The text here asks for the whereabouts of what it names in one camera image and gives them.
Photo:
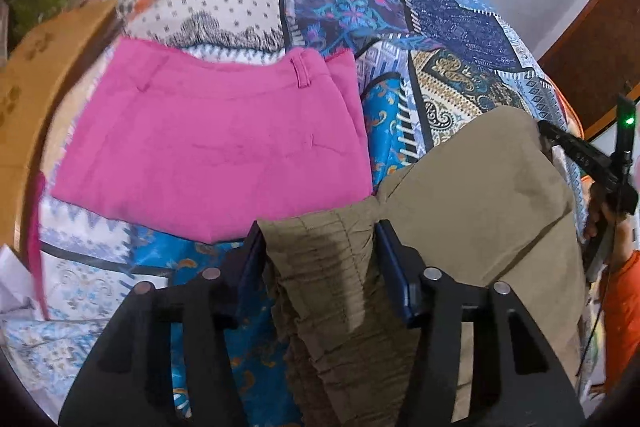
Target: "brown door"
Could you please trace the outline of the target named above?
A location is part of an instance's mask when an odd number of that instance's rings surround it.
[[[586,137],[613,121],[619,92],[640,84],[640,0],[590,0],[540,59],[578,114]],[[640,86],[631,93],[640,95]]]

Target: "person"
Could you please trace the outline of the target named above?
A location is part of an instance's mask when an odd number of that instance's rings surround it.
[[[603,188],[591,185],[585,239],[596,235],[596,224],[600,219],[616,223],[613,250],[600,280],[607,395],[640,346],[640,251],[634,249],[630,216],[615,216],[614,213],[604,200]]]

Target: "folded pink garment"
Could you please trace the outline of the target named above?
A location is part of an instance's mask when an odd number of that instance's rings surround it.
[[[211,64],[123,39],[78,121],[52,195],[211,243],[372,193],[353,54],[296,48]]]

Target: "silver bolt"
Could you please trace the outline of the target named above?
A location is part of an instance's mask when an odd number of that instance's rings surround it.
[[[494,283],[494,290],[496,290],[500,295],[507,295],[511,291],[511,286],[509,286],[504,281],[498,281]]]
[[[442,277],[442,272],[437,268],[434,268],[433,266],[425,268],[422,274],[431,281],[437,281],[440,277]]]
[[[217,279],[218,277],[220,277],[220,274],[221,272],[219,268],[206,268],[202,272],[202,276],[207,281],[212,281],[213,279]]]
[[[133,286],[133,291],[138,295],[144,295],[153,288],[153,285],[149,281],[141,281]]]

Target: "wooden headboard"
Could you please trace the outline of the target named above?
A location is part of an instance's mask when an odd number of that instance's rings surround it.
[[[0,245],[25,258],[33,181],[52,115],[113,39],[116,1],[87,3],[45,22],[0,70]]]

